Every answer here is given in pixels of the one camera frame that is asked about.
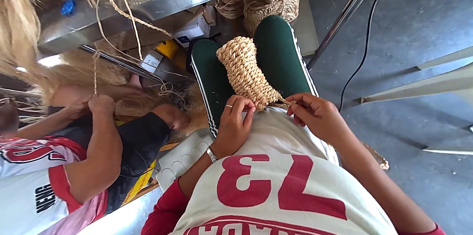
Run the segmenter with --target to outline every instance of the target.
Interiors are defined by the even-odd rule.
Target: person
[[[77,234],[119,208],[159,157],[171,129],[190,118],[173,105],[115,126],[115,101],[142,93],[137,75],[118,86],[59,87],[49,116],[0,139],[0,217],[6,234]]]
[[[219,46],[197,42],[192,65],[215,141],[163,193],[141,234],[444,235],[318,97],[290,25],[269,16],[253,41],[266,80],[295,104],[255,113],[223,80]]]

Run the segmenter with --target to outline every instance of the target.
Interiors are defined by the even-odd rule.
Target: red number
[[[314,162],[306,155],[292,155],[294,160],[278,192],[279,208],[321,213],[347,220],[345,204],[337,199],[303,193]]]
[[[251,166],[240,163],[240,159],[244,157],[250,157],[252,161],[269,161],[266,154],[235,155],[223,160],[222,167],[225,171],[217,183],[217,197],[228,207],[260,205],[268,199],[271,192],[270,180],[250,180],[248,189],[237,188],[238,178],[251,173]]]
[[[0,149],[0,156],[9,163],[29,163],[48,157],[49,160],[66,161],[64,155],[56,152],[49,146],[39,145],[37,147],[12,146]]]

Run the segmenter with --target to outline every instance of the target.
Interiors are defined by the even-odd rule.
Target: stainless steel table
[[[210,0],[128,0],[133,15],[145,21],[154,21],[207,1]],[[122,0],[115,2],[126,9]],[[99,10],[106,36],[131,29],[127,18],[119,15],[111,5],[103,4]],[[38,45],[44,54],[59,54],[102,38],[95,9],[86,0],[76,0],[76,6],[77,11],[71,17],[61,15],[60,8],[52,8],[40,16],[42,33]]]

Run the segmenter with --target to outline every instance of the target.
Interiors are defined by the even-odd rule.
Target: knee
[[[190,117],[171,104],[158,105],[151,112],[160,117],[171,129],[180,129],[190,123]]]
[[[86,87],[80,85],[59,86],[51,98],[51,106],[64,107],[72,102],[90,95],[86,92]]]

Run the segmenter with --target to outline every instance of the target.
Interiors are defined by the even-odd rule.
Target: blue object
[[[74,13],[75,7],[76,2],[74,0],[66,0],[64,5],[62,5],[61,14],[70,17]]]

